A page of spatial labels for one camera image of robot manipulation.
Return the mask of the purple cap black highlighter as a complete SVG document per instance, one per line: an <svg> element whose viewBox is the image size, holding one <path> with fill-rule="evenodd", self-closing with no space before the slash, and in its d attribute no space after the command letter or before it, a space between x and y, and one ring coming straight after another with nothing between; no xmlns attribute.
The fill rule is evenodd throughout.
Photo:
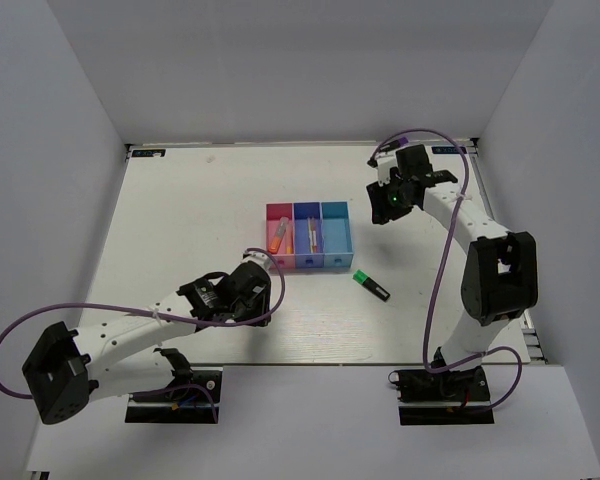
<svg viewBox="0 0 600 480"><path fill-rule="evenodd" d="M378 148L379 152L391 152L400 149L408 144L406 137L399 137L398 139L391 140Z"/></svg>

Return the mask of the pink thin pen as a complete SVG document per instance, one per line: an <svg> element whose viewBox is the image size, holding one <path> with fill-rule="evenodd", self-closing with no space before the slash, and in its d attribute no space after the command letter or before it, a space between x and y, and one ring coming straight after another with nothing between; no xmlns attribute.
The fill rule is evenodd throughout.
<svg viewBox="0 0 600 480"><path fill-rule="evenodd" d="M316 251L315 251L315 253L318 253L319 252L319 245L318 245L318 235L317 235L317 222L316 222L316 219L315 219L315 232L316 232L315 233L315 243L316 243Z"/></svg>

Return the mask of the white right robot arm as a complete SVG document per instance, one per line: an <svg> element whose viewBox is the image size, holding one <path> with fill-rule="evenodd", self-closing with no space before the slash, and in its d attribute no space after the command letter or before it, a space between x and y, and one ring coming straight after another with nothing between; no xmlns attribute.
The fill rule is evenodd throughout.
<svg viewBox="0 0 600 480"><path fill-rule="evenodd" d="M434 361L425 363L433 390L452 399L468 385L466 370L481 365L500 332L538 301L537 250L528 232L489 217L467 194L467 181L436 170L422 144L369 160L372 221L384 225L418 208L447 231L444 250L457 243L466 255L460 295L463 312Z"/></svg>

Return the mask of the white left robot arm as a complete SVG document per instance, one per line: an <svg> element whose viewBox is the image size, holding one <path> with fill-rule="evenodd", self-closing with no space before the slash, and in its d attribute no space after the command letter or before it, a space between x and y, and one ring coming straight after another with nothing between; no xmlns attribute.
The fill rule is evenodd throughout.
<svg viewBox="0 0 600 480"><path fill-rule="evenodd" d="M267 325L275 309L271 265L250 253L232 272L208 273L146 309L124 310L98 325L47 327L22 367L41 422L59 424L93 401L122 395L210 402L208 381L197 379L183 353L163 344L210 327Z"/></svg>

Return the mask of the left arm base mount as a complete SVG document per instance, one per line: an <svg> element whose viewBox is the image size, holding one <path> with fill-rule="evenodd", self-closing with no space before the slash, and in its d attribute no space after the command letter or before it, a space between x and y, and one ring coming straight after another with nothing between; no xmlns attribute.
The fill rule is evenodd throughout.
<svg viewBox="0 0 600 480"><path fill-rule="evenodd" d="M131 397L127 424L214 425L219 421L223 368L193 368L183 383L188 388L154 396Z"/></svg>

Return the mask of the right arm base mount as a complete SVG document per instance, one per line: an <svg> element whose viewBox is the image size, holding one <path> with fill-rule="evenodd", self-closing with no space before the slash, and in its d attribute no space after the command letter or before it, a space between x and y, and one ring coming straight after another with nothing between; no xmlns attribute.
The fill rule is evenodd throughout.
<svg viewBox="0 0 600 480"><path fill-rule="evenodd" d="M494 415L482 367L431 374L424 369L394 370L401 426L491 425Z"/></svg>

